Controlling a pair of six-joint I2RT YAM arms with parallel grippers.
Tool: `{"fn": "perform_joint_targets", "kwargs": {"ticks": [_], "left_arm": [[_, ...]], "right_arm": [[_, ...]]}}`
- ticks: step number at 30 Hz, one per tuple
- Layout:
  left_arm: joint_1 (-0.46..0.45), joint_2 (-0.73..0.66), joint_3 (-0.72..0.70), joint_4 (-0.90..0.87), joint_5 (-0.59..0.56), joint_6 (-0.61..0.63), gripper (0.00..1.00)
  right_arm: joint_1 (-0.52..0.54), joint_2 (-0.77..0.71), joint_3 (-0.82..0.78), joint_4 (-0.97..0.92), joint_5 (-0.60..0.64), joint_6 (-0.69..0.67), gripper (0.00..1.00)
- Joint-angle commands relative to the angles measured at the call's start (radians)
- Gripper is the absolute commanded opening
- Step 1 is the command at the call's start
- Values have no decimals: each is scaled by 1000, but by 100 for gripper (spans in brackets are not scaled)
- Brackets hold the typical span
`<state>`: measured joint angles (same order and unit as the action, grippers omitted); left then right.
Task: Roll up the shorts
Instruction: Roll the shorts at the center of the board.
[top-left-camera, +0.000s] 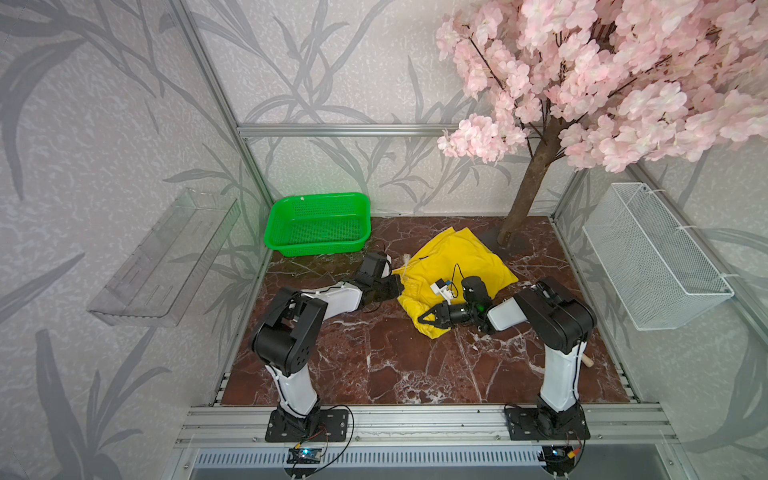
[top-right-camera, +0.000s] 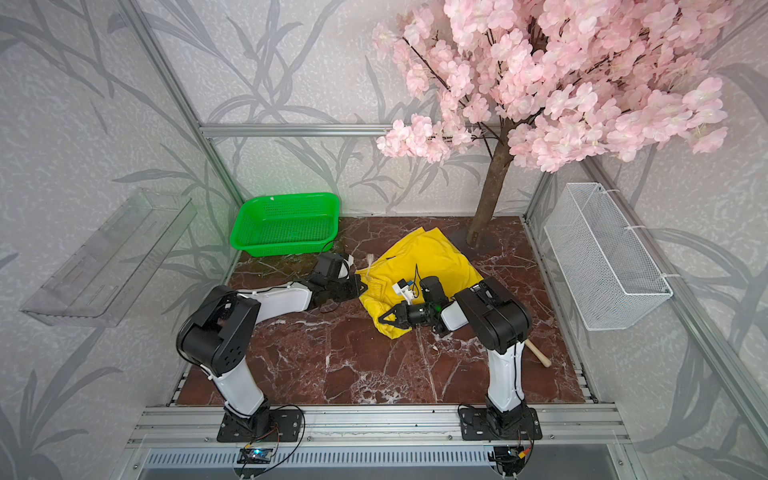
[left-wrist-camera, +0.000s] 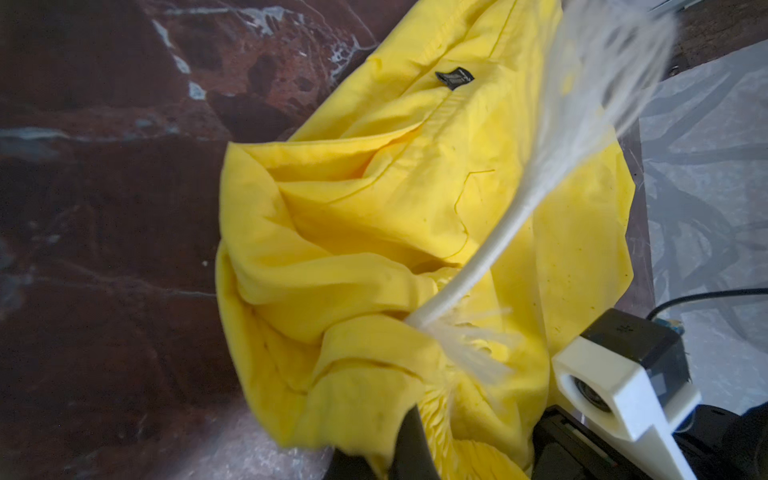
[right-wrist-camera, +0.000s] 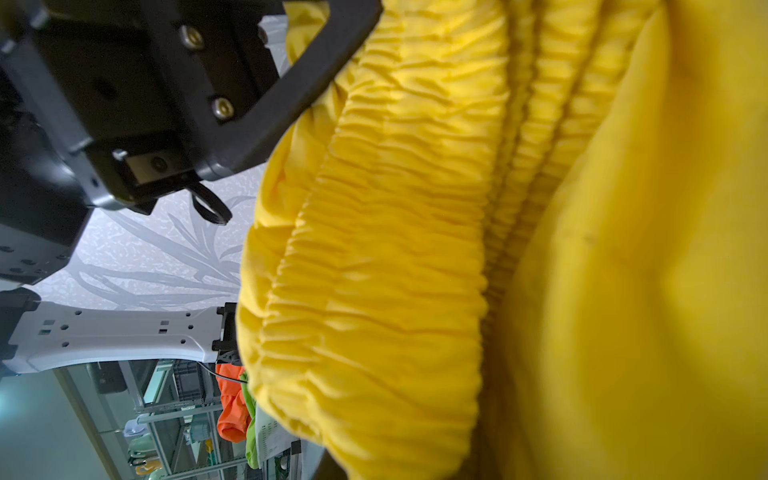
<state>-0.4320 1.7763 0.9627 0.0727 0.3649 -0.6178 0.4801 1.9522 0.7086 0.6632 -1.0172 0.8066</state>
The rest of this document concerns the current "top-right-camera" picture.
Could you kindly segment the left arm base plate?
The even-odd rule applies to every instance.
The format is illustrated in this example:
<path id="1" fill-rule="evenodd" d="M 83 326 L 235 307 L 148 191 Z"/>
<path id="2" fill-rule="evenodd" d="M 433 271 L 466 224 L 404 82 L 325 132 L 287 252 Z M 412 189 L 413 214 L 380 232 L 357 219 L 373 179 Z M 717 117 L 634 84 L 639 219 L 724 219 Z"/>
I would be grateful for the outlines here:
<path id="1" fill-rule="evenodd" d="M 242 417 L 226 407 L 216 437 L 218 443 L 296 442 L 303 427 L 298 408 L 260 408 Z"/>

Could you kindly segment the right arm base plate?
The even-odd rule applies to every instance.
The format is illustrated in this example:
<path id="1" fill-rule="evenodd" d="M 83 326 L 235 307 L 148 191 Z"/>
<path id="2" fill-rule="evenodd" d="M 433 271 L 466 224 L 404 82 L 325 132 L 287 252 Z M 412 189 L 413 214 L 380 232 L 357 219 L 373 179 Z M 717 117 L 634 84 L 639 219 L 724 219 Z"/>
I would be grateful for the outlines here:
<path id="1" fill-rule="evenodd" d="M 525 403 L 509 411 L 500 411 L 493 405 L 474 407 L 461 404 L 457 413 L 461 436 L 465 441 L 538 441 L 543 438 L 537 411 Z"/>

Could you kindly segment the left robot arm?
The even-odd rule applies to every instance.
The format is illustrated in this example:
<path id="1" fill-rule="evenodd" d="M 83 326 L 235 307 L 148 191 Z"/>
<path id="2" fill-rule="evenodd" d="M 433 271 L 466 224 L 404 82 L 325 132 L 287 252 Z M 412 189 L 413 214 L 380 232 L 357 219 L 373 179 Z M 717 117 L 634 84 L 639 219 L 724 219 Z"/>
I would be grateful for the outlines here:
<path id="1" fill-rule="evenodd" d="M 353 261 L 352 256 L 324 252 L 308 277 L 298 281 L 257 290 L 215 287 L 180 328 L 177 352 L 214 382 L 230 415 L 254 422 L 269 410 L 245 360 L 256 325 L 319 308 L 329 300 L 359 298 L 367 286 L 352 271 Z"/>

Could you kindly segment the yellow shorts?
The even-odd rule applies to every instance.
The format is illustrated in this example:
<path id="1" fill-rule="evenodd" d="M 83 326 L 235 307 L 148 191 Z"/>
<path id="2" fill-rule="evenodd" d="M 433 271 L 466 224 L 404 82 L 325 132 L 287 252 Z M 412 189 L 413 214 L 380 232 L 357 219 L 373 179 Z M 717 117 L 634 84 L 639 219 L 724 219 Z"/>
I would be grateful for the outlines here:
<path id="1" fill-rule="evenodd" d="M 438 228 L 418 228 L 409 233 L 370 267 L 359 271 L 367 290 L 360 296 L 362 306 L 374 321 L 375 328 L 382 335 L 397 339 L 410 331 L 382 323 L 379 317 L 399 304 L 402 297 L 395 293 L 393 286 L 400 280 L 424 280 L 435 276 L 447 296 L 480 282 L 483 277 L 469 260 L 448 240 Z"/>

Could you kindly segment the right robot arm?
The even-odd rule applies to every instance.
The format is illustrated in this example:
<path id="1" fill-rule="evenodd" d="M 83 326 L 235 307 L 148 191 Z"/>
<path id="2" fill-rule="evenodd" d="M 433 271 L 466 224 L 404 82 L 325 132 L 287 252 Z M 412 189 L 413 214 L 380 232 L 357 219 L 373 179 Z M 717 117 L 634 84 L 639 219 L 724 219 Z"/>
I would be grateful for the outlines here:
<path id="1" fill-rule="evenodd" d="M 429 326 L 439 334 L 469 326 L 488 353 L 488 422 L 506 430 L 532 415 L 522 389 L 522 354 L 532 327 L 524 305 L 497 279 L 488 277 L 448 296 L 436 276 L 393 286 L 403 300 L 378 317 L 400 330 Z"/>

